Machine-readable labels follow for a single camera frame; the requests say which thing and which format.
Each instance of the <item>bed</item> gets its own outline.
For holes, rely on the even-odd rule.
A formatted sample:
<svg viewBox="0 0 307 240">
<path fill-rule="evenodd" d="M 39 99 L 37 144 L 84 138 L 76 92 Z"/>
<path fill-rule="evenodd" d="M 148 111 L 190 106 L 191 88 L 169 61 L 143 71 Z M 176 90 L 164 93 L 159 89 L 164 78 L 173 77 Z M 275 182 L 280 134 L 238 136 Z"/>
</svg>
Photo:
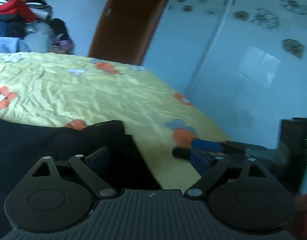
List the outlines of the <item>bed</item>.
<svg viewBox="0 0 307 240">
<path fill-rule="evenodd" d="M 101 68 L 87 57 L 21 55 L 23 59 L 12 63 L 4 62 L 0 53 L 0 89 L 8 94 L 6 106 L 0 106 L 0 119 L 47 127 L 63 127 L 74 120 L 86 125 L 122 120 L 163 189 L 184 191 L 200 178 L 189 162 L 172 156 L 179 135 L 229 139 L 148 70 L 110 62 L 116 73 L 110 74 L 103 68 L 106 62 Z"/>
</svg>

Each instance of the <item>brown door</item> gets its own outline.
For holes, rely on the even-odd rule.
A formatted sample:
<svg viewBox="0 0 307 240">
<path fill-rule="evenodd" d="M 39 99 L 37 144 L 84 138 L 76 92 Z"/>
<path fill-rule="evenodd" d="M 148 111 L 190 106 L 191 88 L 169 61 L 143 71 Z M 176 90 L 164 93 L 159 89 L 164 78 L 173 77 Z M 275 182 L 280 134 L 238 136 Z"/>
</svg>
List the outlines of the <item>brown door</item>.
<svg viewBox="0 0 307 240">
<path fill-rule="evenodd" d="M 108 0 L 89 57 L 140 65 L 168 0 Z"/>
</svg>

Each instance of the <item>black device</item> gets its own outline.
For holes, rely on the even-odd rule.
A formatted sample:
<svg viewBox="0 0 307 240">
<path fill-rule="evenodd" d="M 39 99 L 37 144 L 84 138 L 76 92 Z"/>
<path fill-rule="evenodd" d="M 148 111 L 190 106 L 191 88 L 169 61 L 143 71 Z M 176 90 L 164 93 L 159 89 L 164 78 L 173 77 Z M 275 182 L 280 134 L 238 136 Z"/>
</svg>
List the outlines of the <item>black device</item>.
<svg viewBox="0 0 307 240">
<path fill-rule="evenodd" d="M 302 136 L 290 137 L 300 138 L 302 151 L 307 121 L 292 122 L 303 123 Z M 67 162 L 45 156 L 7 197 L 5 212 L 13 230 L 3 240 L 294 240 L 286 230 L 295 212 L 292 193 L 256 158 L 243 151 L 236 161 L 234 151 L 227 154 L 213 156 L 210 168 L 184 194 L 117 192 L 101 179 L 110 161 L 107 148 Z"/>
</svg>

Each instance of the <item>pile of clothes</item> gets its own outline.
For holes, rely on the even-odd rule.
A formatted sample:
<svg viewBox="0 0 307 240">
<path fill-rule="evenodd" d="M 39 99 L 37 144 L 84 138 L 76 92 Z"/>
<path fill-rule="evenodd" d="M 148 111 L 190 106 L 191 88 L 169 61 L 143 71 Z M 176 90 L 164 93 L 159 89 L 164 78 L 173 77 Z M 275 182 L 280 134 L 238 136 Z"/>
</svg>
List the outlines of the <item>pile of clothes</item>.
<svg viewBox="0 0 307 240">
<path fill-rule="evenodd" d="M 51 20 L 51 13 L 45 0 L 1 0 L 0 52 L 47 53 L 60 44 L 72 49 L 64 22 Z"/>
</svg>

